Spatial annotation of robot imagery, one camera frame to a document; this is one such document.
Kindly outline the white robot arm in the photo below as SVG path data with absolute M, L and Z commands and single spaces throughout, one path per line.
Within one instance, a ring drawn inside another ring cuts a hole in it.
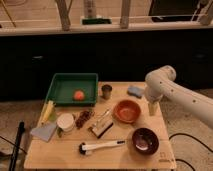
M 155 103 L 166 96 L 213 129 L 213 99 L 176 84 L 175 79 L 176 71 L 170 65 L 149 72 L 145 76 L 145 98 Z

